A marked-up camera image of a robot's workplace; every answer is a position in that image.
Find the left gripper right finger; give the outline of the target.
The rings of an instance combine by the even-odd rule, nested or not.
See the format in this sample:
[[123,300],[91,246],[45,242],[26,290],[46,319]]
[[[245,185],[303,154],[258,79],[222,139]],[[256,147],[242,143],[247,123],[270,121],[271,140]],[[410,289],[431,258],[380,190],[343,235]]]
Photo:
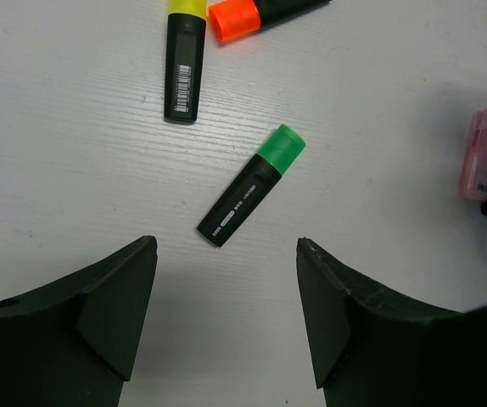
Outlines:
[[316,386],[329,406],[487,406],[487,305],[410,298],[308,238],[296,269]]

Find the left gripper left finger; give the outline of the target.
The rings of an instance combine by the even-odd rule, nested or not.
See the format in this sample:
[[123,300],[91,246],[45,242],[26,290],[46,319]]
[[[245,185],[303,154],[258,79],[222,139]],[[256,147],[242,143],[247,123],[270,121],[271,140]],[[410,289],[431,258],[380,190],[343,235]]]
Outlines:
[[116,406],[131,379],[157,265],[143,236],[0,301],[0,406]]

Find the yellow highlighter marker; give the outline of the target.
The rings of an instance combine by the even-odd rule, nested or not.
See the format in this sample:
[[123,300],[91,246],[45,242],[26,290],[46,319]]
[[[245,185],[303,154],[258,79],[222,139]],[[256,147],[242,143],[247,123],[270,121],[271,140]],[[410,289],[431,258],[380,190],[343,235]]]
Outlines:
[[165,53],[164,118],[191,124],[198,118],[206,32],[204,0],[169,2]]

